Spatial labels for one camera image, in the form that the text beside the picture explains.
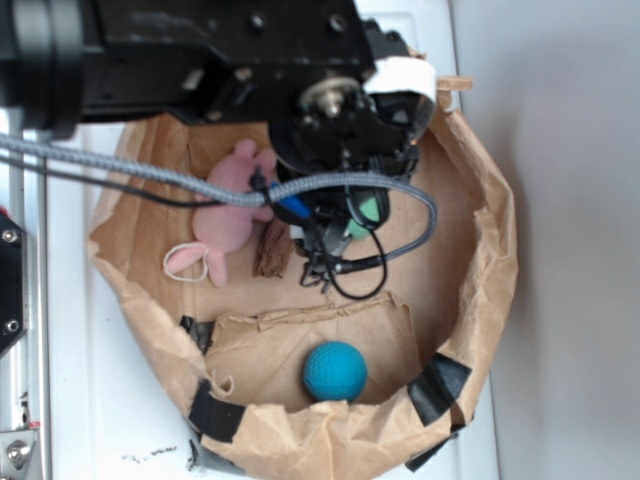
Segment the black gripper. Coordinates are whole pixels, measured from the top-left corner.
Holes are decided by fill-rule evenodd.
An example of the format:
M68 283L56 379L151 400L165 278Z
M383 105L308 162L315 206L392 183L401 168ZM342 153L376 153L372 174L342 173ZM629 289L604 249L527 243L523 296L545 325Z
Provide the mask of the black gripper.
M435 113L435 69L396 31L364 23L375 70L359 87L330 79L299 101L299 116L269 126L282 182L329 172L370 172L407 182Z

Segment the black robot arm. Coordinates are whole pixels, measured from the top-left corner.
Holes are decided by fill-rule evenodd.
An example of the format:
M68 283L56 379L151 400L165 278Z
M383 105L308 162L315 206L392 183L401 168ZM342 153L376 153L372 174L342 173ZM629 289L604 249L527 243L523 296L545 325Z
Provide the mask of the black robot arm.
M5 1L1 103L45 139L6 134L1 147L242 207L346 186L415 195L413 140L435 92L381 81L409 61L401 37L351 1ZM293 179L234 193L60 146L82 123L163 113L187 125L267 123Z

